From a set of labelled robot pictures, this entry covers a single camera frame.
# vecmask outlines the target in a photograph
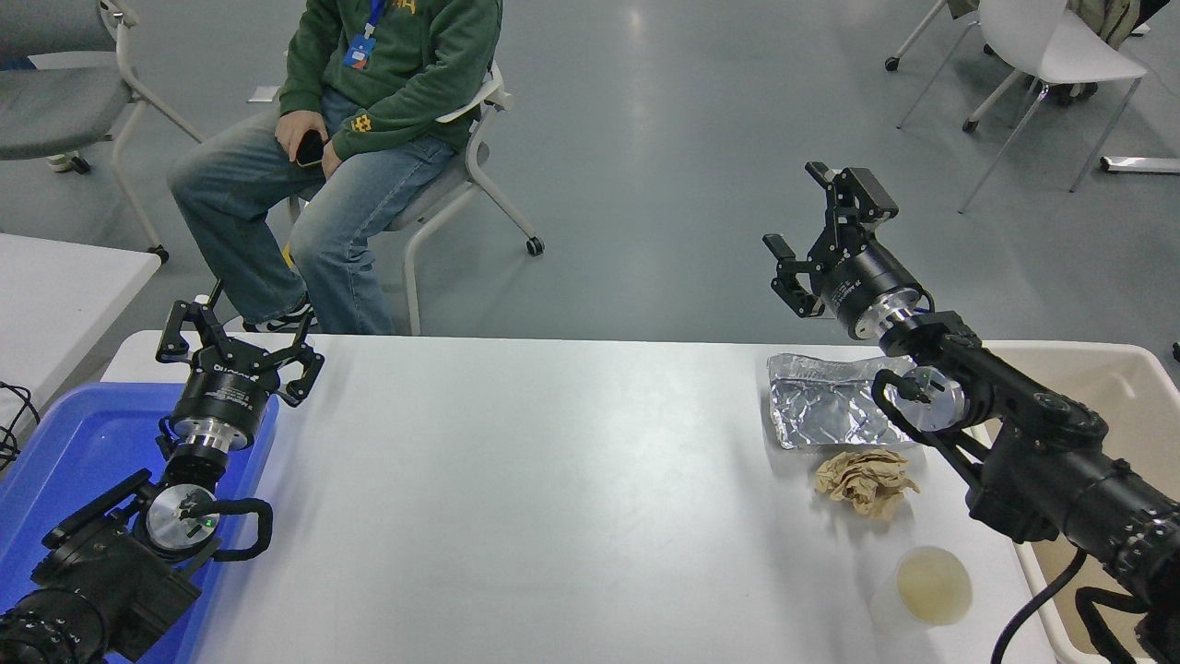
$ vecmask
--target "chair leg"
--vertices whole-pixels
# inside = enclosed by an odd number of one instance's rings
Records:
[[[1130,104],[1130,96],[1135,93],[1135,88],[1139,87],[1139,84],[1142,83],[1142,80],[1143,80],[1142,78],[1136,78],[1135,81],[1130,84],[1130,90],[1128,90],[1127,96],[1122,98],[1122,103],[1119,104],[1119,109],[1114,112],[1114,117],[1112,117],[1110,121],[1107,123],[1107,127],[1104,131],[1102,131],[1102,136],[1099,138],[1099,142],[1094,145],[1094,149],[1090,150],[1090,153],[1086,157],[1086,162],[1082,163],[1082,170],[1077,172],[1077,177],[1074,178],[1074,183],[1069,185],[1070,191],[1077,190],[1077,185],[1082,182],[1082,177],[1086,175],[1086,171],[1092,167],[1092,164],[1094,163],[1094,157],[1099,155],[1099,150],[1102,149],[1102,144],[1106,143],[1106,139],[1110,136],[1110,132],[1114,130],[1114,125],[1119,123],[1119,118],[1122,117],[1122,112],[1127,110],[1127,105]]]
[[[525,237],[530,239],[537,237],[537,229],[529,223],[527,218],[524,217],[524,212],[517,209],[517,206],[509,200],[507,196],[500,191],[500,188],[492,182],[492,178],[487,177],[487,173],[484,172],[481,167],[478,165],[468,167],[468,173],[471,175],[471,178],[476,180],[476,184],[479,184],[480,189],[487,191],[487,196],[491,197],[502,210],[504,210],[504,213],[509,215],[509,218],[512,219],[512,223],[517,224],[517,228],[520,229],[520,232],[524,232]]]
[[[160,255],[163,259],[168,259],[164,256],[166,254],[162,252],[164,250],[163,242],[159,238],[159,234],[156,232],[156,226],[152,225],[151,221],[148,218],[148,211],[144,210],[143,204],[139,203],[139,197],[131,189],[131,182],[127,179],[126,173],[123,171],[123,147],[127,143],[127,138],[131,132],[135,131],[136,125],[139,123],[139,118],[143,117],[144,110],[148,109],[148,101],[140,99],[136,101],[135,110],[131,111],[131,117],[127,118],[127,124],[123,126],[123,131],[119,132],[118,138],[114,139],[114,149],[111,155],[111,170],[114,171],[114,179],[119,183],[119,188],[123,189],[123,193],[127,197],[131,203],[131,209],[136,212],[136,217],[139,219],[139,225],[143,226],[144,232],[148,234],[148,239],[151,242],[149,251]]]
[[[529,223],[529,219],[524,217],[524,213],[520,212],[520,210],[517,209],[511,200],[509,200],[507,196],[500,191],[500,188],[492,182],[492,178],[489,177],[486,172],[484,172],[484,169],[479,167],[478,146],[484,140],[484,133],[487,132],[487,127],[492,125],[492,121],[496,118],[497,113],[484,116],[484,118],[480,119],[479,125],[476,127],[476,132],[471,134],[471,143],[467,147],[466,155],[467,175],[476,184],[481,186],[484,191],[487,191],[487,195],[492,198],[492,200],[494,200],[496,204],[504,210],[504,213],[509,215],[512,223],[517,224],[517,228],[520,229],[520,232],[524,232],[524,236],[527,237],[530,242],[539,242],[539,238],[537,237],[537,229],[535,229],[532,224]]]
[[[963,34],[961,34],[958,40],[955,41],[955,46],[951,46],[951,50],[946,53],[946,57],[943,58],[942,64],[938,65],[937,70],[935,70],[935,74],[930,77],[930,80],[926,81],[926,86],[922,88],[922,92],[918,93],[918,98],[913,100],[913,105],[910,106],[910,110],[906,111],[905,114],[902,116],[902,119],[897,121],[898,129],[902,129],[902,125],[905,124],[905,120],[910,118],[910,113],[913,112],[913,109],[918,107],[918,101],[920,101],[922,98],[926,96],[926,91],[930,90],[931,85],[933,85],[935,79],[938,78],[938,74],[943,71],[943,67],[946,66],[946,63],[951,61],[951,55],[955,54],[955,51],[958,51],[959,44],[963,42],[963,39],[966,37],[966,33],[971,32],[971,28],[977,25],[979,25],[979,21],[971,21],[971,25],[966,26],[966,29],[963,31]]]
[[[1024,110],[1029,107],[1029,104],[1032,103],[1032,97],[1036,96],[1038,83],[1041,83],[1041,79],[1034,75],[1032,81],[1029,83],[1029,88],[1021,96],[1021,105],[1016,106],[1016,112],[1012,113],[1012,120],[1008,123],[1008,129],[1016,129],[1016,123],[1021,120],[1021,116],[1024,114]]]
[[[996,88],[991,91],[991,94],[988,94],[988,98],[979,104],[979,107],[968,116],[966,120],[963,123],[963,131],[974,130],[975,125],[979,124],[979,118],[986,114],[986,112],[991,110],[991,106],[996,105],[996,101],[1004,94],[1004,92],[1008,92],[1008,88],[1020,80],[1021,73],[1022,72],[1020,70],[1012,70],[1012,73],[1008,74],[1008,78],[996,86]]]
[[[418,314],[418,271],[415,267],[418,248],[435,230],[442,228],[444,224],[454,218],[459,210],[466,206],[478,192],[478,186],[470,182],[466,183],[466,188],[459,195],[452,198],[438,213],[427,219],[406,242],[401,258],[401,276],[406,283],[406,310],[409,313],[411,336],[418,337],[422,334],[422,323]]]
[[[1002,157],[1004,155],[1004,151],[1008,150],[1008,146],[1012,144],[1012,140],[1016,138],[1016,134],[1020,133],[1022,129],[1024,129],[1024,125],[1028,124],[1029,118],[1032,117],[1032,113],[1036,111],[1037,106],[1041,105],[1041,101],[1044,101],[1044,98],[1048,94],[1049,94],[1049,85],[1042,83],[1041,93],[1036,96],[1036,100],[1032,101],[1032,105],[1029,106],[1028,112],[1024,113],[1023,118],[1021,118],[1021,123],[1016,125],[1016,129],[1012,130],[1012,133],[1008,137],[1008,140],[1005,140],[1003,146],[999,147],[999,152],[996,153],[996,157],[991,159],[991,164],[988,165],[988,170],[983,171],[983,177],[981,177],[979,182],[975,184],[975,189],[971,189],[971,192],[968,193],[966,199],[963,200],[962,205],[959,205],[958,210],[959,213],[963,213],[963,210],[965,210],[966,206],[971,203],[971,198],[975,197],[975,195],[979,191],[979,188],[983,186],[984,180],[986,180],[988,176],[991,175],[991,171],[995,170],[996,164],[999,163],[999,157]]]
[[[118,26],[116,27],[116,34],[114,34],[114,58],[116,61],[118,63],[119,72],[123,74],[123,80],[125,80],[127,85],[131,86],[131,88],[135,90],[137,94],[139,94],[140,99],[146,100],[149,104],[155,106],[156,110],[164,113],[164,117],[171,120],[172,124],[181,127],[181,131],[188,133],[189,137],[196,140],[197,143],[203,143],[204,137],[201,134],[199,131],[197,131],[195,126],[192,126],[188,120],[177,114],[177,112],[173,111],[168,104],[165,104],[164,100],[160,99],[158,94],[149,90],[148,86],[144,85],[138,77],[136,77],[136,72],[131,67],[131,60],[127,53],[127,42],[130,40],[129,31],[130,26],[127,26],[123,21],[119,21]]]
[[[897,50],[896,53],[885,59],[886,71],[897,70],[897,64],[902,60],[902,57],[905,55],[905,52],[910,50],[910,46],[913,46],[913,42],[914,40],[918,39],[918,35],[922,34],[926,29],[926,27],[930,26],[930,21],[935,20],[935,17],[938,15],[938,11],[942,9],[945,5],[946,0],[935,0],[935,6],[931,7],[929,12],[926,12],[926,15],[923,17],[922,22],[918,24],[918,27],[913,28],[913,32],[910,33],[910,37],[905,38],[905,41],[902,42],[902,46]]]

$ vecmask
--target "plastic cup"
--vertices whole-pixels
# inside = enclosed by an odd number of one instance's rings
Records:
[[[868,614],[884,633],[917,632],[958,623],[971,607],[971,577],[953,553],[911,548],[873,593]]]

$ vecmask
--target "white folding table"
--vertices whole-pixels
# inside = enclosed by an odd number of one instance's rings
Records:
[[[157,343],[132,336],[104,380],[184,381]],[[969,664],[1030,596],[933,452],[906,451],[922,494],[885,524],[812,489],[822,455],[773,441],[767,357],[874,348],[312,343],[323,373],[283,407],[257,491],[274,543],[223,571],[195,662]],[[878,635],[868,597],[918,545],[959,555],[975,604]],[[1009,652],[1054,662],[1036,618]]]
[[[0,381],[44,409],[158,267],[148,252],[0,232]],[[20,406],[0,390],[0,423]]]

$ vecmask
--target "hand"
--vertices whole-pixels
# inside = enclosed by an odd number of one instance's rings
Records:
[[[323,116],[315,111],[291,111],[278,118],[278,126],[275,127],[275,139],[283,146],[287,158],[291,163],[295,163],[295,152],[299,151],[299,144],[303,139],[303,134],[312,130],[320,132],[320,138],[323,138],[324,143],[328,142],[328,127],[323,124]]]
[[[323,144],[323,162],[320,163],[320,167],[323,169],[323,178],[329,179],[332,173],[336,172],[340,164],[345,163],[340,157],[336,156],[336,147],[333,146],[332,140]]]

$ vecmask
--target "jeans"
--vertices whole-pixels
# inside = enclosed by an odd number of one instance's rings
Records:
[[[327,88],[332,132],[358,111]],[[406,208],[454,155],[420,137],[379,152],[353,155],[324,183],[319,165],[288,160],[275,139],[278,111],[247,119],[198,145],[169,173],[169,186],[192,237],[245,322],[295,310],[307,292],[329,335],[393,335],[393,310],[373,271],[368,238]],[[267,225],[267,210],[320,186],[291,229],[293,271]]]

